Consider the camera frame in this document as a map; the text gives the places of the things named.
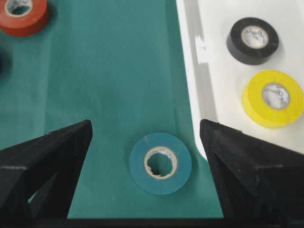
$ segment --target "white tray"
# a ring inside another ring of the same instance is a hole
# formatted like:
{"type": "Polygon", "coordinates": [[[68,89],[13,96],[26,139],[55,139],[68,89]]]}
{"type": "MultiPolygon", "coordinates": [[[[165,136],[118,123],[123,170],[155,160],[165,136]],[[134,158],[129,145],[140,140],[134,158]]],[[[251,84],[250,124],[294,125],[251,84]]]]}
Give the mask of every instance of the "white tray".
{"type": "Polygon", "coordinates": [[[304,89],[304,0],[177,0],[192,123],[196,146],[200,121],[209,119],[243,133],[304,154],[304,115],[279,129],[264,128],[245,113],[241,96],[259,71],[287,73],[304,89]],[[245,65],[226,45],[233,24],[256,17],[274,27],[278,50],[264,64],[245,65]]]}

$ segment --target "dark blue tape roll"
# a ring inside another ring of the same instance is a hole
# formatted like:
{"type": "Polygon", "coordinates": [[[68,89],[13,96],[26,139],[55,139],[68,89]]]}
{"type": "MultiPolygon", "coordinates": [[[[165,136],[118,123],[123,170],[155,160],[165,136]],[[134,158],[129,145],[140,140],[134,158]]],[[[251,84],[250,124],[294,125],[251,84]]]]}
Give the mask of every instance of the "dark blue tape roll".
{"type": "Polygon", "coordinates": [[[0,73],[2,71],[2,66],[3,66],[3,63],[2,63],[2,55],[0,54],[0,73]]]}
{"type": "Polygon", "coordinates": [[[192,168],[187,147],[178,138],[166,133],[153,133],[143,137],[133,147],[130,156],[130,171],[135,182],[149,193],[166,195],[180,189],[188,180],[192,168]],[[144,159],[154,147],[169,148],[177,158],[177,168],[167,179],[156,179],[148,174],[144,159]]]}

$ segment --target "red tape roll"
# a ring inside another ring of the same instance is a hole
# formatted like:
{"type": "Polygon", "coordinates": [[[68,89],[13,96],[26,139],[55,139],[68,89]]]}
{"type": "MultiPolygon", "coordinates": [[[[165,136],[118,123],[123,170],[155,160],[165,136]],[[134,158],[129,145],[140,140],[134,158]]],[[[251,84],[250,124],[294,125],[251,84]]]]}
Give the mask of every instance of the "red tape roll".
{"type": "Polygon", "coordinates": [[[42,30],[48,22],[47,0],[0,0],[0,28],[17,37],[33,35],[42,30]],[[29,7],[20,15],[12,14],[19,7],[29,7]]]}

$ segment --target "green cloth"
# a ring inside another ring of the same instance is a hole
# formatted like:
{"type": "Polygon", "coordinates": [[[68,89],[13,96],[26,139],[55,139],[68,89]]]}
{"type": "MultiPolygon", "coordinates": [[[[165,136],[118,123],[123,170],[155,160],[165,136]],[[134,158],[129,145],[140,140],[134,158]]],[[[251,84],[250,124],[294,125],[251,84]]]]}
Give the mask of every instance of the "green cloth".
{"type": "Polygon", "coordinates": [[[175,1],[48,2],[41,32],[0,33],[0,147],[90,119],[70,218],[222,217],[194,143],[175,1]],[[167,196],[145,192],[129,171],[132,147],[155,132],[175,135],[192,156],[190,179],[167,196]]]}

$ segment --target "black tape roll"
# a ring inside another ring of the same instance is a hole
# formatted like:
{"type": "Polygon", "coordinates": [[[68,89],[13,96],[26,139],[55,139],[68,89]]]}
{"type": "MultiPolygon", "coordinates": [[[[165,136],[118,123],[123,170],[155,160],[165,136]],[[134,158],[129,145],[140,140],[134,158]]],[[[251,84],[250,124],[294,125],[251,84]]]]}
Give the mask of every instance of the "black tape roll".
{"type": "Polygon", "coordinates": [[[278,45],[279,37],[275,29],[258,18],[243,18],[237,21],[227,38],[231,55],[249,65],[266,62],[278,45]]]}

